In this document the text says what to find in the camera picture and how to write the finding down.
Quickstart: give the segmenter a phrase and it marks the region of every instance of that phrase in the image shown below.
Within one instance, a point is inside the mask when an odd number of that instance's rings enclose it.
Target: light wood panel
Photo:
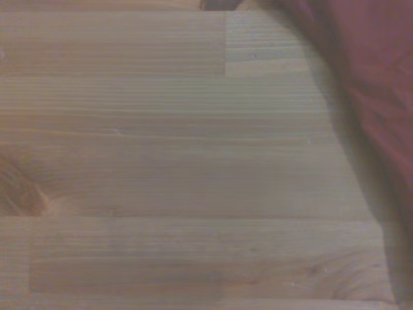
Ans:
[[[393,302],[387,264],[398,263],[390,268],[399,289],[412,273],[399,264],[397,225],[385,229],[383,242],[373,222],[39,219],[30,289],[212,303],[224,297]],[[399,257],[386,263],[384,246]]]
[[[0,309],[410,307],[392,194],[281,13],[2,6],[1,215],[47,214],[0,219]]]
[[[354,151],[358,179],[316,86],[295,77],[3,78],[2,153],[52,214],[393,220],[372,158]]]
[[[220,76],[222,12],[2,14],[2,76]]]
[[[27,218],[0,217],[0,299],[28,292],[31,232]]]
[[[16,11],[139,11],[139,10],[199,10],[201,0],[2,0],[0,10]],[[271,0],[245,0],[238,10],[262,10],[274,7]]]
[[[7,298],[0,300],[0,307],[13,310],[408,310],[384,302],[354,302],[343,300],[277,300],[277,299],[228,299],[216,305],[194,305],[182,302],[163,303],[141,298],[114,298],[113,296],[73,297],[70,295],[30,295],[26,300]]]
[[[226,15],[226,76],[273,78],[297,72],[311,79],[312,70],[325,74],[327,66],[283,11]]]

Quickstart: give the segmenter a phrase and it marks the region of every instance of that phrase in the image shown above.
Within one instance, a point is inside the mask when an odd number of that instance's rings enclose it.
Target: red fabric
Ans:
[[[413,234],[413,0],[281,0],[341,79]]]

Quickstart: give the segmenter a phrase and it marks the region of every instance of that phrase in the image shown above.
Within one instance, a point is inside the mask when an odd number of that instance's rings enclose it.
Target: wooden plank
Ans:
[[[2,76],[221,76],[222,12],[2,13]]]
[[[329,113],[342,112],[329,112],[314,84],[297,89],[294,75],[4,77],[0,100],[1,153],[55,214],[395,218],[359,132],[334,129]]]
[[[279,10],[227,12],[226,76],[271,78],[328,71],[310,43]]]
[[[2,0],[0,10],[5,12],[199,10],[199,0]]]
[[[28,292],[31,232],[27,218],[0,217],[0,296]]]
[[[383,229],[384,241],[373,222],[40,218],[30,289],[212,304],[223,297],[393,302],[393,288],[411,293],[412,272],[398,226]]]
[[[214,305],[196,305],[183,302],[163,303],[142,298],[116,298],[107,296],[70,296],[61,294],[32,294],[22,299],[9,296],[0,300],[2,309],[13,310],[400,310],[398,305],[384,302],[348,300],[278,300],[268,299],[224,299]]]

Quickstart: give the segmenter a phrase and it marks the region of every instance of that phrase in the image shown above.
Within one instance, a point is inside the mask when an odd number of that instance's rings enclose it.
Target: wood strip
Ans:
[[[2,154],[52,214],[393,220],[358,131],[298,77],[4,77]]]
[[[283,11],[227,12],[226,75],[270,78],[281,73],[328,68]]]
[[[27,218],[0,217],[0,296],[28,292],[31,233]]]
[[[394,302],[394,287],[406,290],[404,298],[411,293],[412,272],[397,225],[384,230],[385,243],[372,222],[44,218],[30,289],[211,304],[224,297]]]
[[[3,13],[0,17],[2,76],[223,75],[221,12]]]
[[[216,305],[208,306],[186,304],[184,302],[164,303],[159,300],[145,300],[142,298],[116,298],[113,296],[87,298],[61,294],[32,294],[29,297],[26,296],[25,299],[19,296],[9,296],[0,300],[0,307],[13,310],[136,310],[136,307],[142,310],[158,310],[160,307],[166,310],[401,310],[395,304],[371,301],[227,298]]]
[[[2,0],[0,10],[6,12],[199,10],[199,0]]]

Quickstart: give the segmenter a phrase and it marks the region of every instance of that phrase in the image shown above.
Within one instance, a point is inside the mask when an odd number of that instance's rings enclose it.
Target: wooden board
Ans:
[[[379,163],[280,11],[0,8],[0,309],[411,306]]]

